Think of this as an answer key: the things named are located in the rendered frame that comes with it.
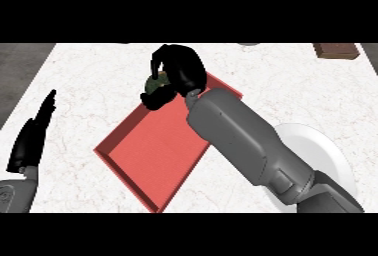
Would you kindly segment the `red shallow box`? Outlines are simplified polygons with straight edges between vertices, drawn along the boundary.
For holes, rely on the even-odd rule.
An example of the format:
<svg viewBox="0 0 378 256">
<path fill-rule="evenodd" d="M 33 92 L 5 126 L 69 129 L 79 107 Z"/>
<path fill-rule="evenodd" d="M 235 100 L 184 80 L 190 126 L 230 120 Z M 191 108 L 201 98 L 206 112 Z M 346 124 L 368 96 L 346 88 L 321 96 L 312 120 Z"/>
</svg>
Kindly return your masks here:
<svg viewBox="0 0 378 256">
<path fill-rule="evenodd" d="M 153 213 L 166 210 L 210 147 L 188 125 L 188 113 L 182 96 L 159 111 L 139 104 L 94 149 Z"/>
</svg>

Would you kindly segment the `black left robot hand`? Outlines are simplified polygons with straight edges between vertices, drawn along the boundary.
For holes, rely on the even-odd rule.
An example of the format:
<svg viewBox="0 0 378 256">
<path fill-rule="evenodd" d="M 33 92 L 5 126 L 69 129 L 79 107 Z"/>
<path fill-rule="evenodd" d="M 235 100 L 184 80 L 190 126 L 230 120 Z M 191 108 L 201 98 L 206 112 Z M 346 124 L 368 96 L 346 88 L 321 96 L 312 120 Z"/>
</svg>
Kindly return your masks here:
<svg viewBox="0 0 378 256">
<path fill-rule="evenodd" d="M 38 167 L 41 164 L 46 130 L 57 109 L 55 95 L 57 90 L 52 90 L 45 98 L 36 117 L 27 120 L 20 131 L 7 168 L 7 171 L 11 173 L 18 173 L 23 167 Z"/>
</svg>

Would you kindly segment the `brown wooden block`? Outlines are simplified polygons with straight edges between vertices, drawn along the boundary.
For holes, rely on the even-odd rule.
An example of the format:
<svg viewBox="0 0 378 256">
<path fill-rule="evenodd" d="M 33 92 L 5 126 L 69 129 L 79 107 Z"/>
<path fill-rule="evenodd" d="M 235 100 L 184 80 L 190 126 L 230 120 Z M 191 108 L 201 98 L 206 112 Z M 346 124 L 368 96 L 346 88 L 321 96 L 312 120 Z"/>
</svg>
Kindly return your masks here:
<svg viewBox="0 0 378 256">
<path fill-rule="evenodd" d="M 355 60 L 361 55 L 354 43 L 315 43 L 314 47 L 320 58 Z"/>
</svg>

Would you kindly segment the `white plate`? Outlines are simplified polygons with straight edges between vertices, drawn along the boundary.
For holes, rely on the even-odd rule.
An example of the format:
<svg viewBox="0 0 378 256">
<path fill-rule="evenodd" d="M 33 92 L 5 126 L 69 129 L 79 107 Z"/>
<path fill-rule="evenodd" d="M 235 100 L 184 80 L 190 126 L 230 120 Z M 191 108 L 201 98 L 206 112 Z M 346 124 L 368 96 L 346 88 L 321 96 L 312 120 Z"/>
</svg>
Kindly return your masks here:
<svg viewBox="0 0 378 256">
<path fill-rule="evenodd" d="M 259 139 L 263 149 L 262 172 L 249 180 L 266 187 L 284 213 L 297 212 L 317 180 L 327 180 L 349 198 L 356 197 L 356 182 L 348 159 L 331 139 L 311 126 L 281 124 L 266 127 Z"/>
</svg>

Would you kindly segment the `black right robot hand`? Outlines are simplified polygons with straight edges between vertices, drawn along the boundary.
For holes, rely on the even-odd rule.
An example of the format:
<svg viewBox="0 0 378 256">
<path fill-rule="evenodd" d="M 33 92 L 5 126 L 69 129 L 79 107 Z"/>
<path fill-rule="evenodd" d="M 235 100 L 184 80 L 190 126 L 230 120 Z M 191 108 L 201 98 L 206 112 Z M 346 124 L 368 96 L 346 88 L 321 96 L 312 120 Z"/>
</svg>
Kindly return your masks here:
<svg viewBox="0 0 378 256">
<path fill-rule="evenodd" d="M 142 93 L 141 100 L 150 110 L 159 110 L 176 97 L 198 90 L 204 92 L 207 72 L 201 58 L 191 47 L 165 44 L 153 53 L 153 79 L 159 79 L 159 69 L 167 74 L 169 85 L 160 87 L 151 94 Z"/>
</svg>

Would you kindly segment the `green squash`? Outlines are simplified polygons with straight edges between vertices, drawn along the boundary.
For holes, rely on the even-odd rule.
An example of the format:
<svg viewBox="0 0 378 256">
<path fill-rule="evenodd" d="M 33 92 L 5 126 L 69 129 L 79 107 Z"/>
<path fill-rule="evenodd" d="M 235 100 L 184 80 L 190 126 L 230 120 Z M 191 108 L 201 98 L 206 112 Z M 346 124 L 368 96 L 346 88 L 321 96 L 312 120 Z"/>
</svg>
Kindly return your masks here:
<svg viewBox="0 0 378 256">
<path fill-rule="evenodd" d="M 159 79 L 154 79 L 153 77 L 148 78 L 145 83 L 145 93 L 151 95 L 154 91 L 170 84 L 169 76 L 165 71 L 159 72 Z"/>
</svg>

